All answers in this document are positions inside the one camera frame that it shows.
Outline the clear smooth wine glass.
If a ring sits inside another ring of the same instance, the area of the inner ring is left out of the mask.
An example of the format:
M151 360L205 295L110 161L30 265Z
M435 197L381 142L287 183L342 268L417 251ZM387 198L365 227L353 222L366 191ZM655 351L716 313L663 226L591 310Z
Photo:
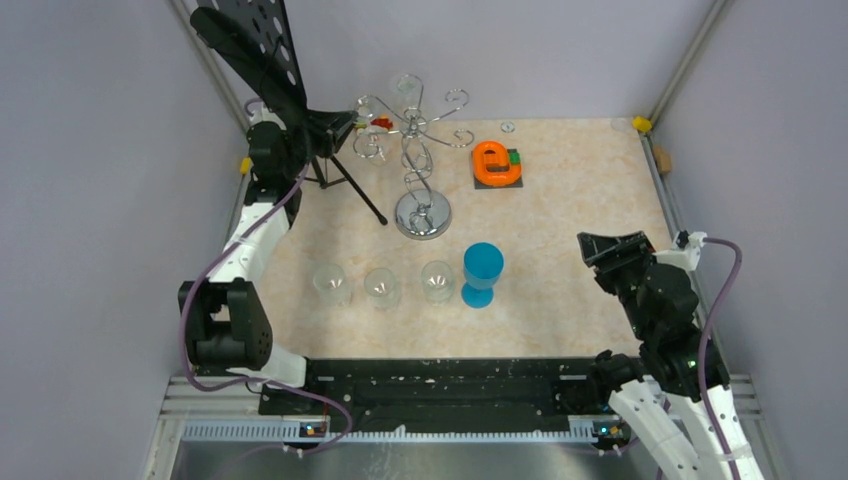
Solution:
M368 97L363 96L356 101L355 111L358 117L354 122L355 137L352 148L359 157L373 159L381 153L381 145L372 124L376 118L376 109Z

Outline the clear tall wine glass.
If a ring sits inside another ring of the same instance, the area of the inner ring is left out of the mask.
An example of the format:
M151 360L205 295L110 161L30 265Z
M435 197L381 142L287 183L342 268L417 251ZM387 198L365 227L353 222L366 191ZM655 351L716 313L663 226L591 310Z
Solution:
M412 73L396 75L391 81L391 91L396 102L396 111L404 119L412 118L421 111L423 103L423 80Z

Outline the blue wine glass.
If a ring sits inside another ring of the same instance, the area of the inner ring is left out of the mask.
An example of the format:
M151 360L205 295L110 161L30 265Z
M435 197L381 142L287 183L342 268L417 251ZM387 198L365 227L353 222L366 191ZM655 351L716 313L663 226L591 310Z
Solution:
M494 244L478 242L469 246L463 255L463 302L474 309L490 305L494 298L494 286L504 266L503 253Z

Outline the clear ribbed wine glass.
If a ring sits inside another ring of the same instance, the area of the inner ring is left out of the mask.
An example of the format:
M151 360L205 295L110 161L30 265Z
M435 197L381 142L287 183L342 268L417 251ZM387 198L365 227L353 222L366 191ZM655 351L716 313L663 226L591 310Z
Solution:
M431 305L445 305L452 298L456 278L448 263L441 260L427 263L421 270L420 280L424 297Z
M379 310L393 310L400 303L400 284L396 275L388 268L371 270L365 276L363 286L371 304Z
M313 273L312 284L319 299L326 305L341 307L347 306L351 301L351 283L339 265L319 265Z

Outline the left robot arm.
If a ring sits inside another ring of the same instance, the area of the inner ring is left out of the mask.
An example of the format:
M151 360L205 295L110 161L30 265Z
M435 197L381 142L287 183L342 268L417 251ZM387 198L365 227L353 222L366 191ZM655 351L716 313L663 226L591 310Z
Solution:
M295 412L317 407L321 388L306 377L305 357L275 343L257 284L293 224L309 167L338 151L357 117L354 111L308 111L301 122L284 123L266 107L251 114L240 218L223 252L178 293L185 370L275 382L284 386L283 401Z

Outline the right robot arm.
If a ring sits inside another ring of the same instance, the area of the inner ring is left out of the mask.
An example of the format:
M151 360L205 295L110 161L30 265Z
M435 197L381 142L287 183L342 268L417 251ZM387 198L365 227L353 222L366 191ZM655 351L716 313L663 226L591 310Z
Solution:
M668 479L761 479L764 474L738 418L731 378L712 335L717 306L703 325L691 281L702 249L724 245L734 263L716 298L721 304L738 276L742 252L704 232L679 232L657 250L642 231L624 236L581 232L584 264L601 289L616 297L640 342L639 358L600 353L586 397L630 427Z

